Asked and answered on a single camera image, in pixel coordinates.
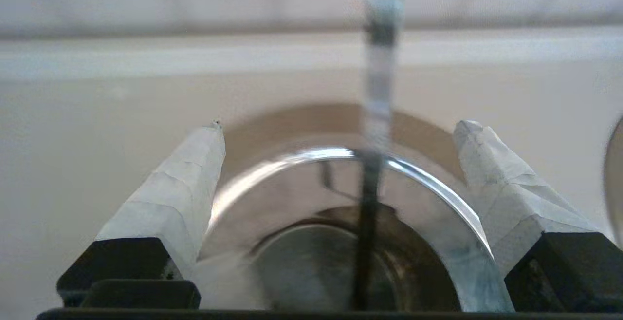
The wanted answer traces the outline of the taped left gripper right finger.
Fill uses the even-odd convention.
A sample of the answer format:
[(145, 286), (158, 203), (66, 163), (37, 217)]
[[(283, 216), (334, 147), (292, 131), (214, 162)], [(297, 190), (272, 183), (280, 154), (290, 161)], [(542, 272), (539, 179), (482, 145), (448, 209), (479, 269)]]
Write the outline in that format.
[(492, 128), (462, 120), (453, 141), (514, 309), (620, 312), (621, 249)]

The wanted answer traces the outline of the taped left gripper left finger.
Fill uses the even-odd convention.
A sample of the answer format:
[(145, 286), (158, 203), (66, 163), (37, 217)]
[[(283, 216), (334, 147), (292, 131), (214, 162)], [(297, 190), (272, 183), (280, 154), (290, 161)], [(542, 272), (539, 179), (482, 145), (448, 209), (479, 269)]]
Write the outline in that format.
[(56, 282), (64, 307), (98, 283), (190, 280), (226, 155), (220, 122), (199, 127), (152, 171)]

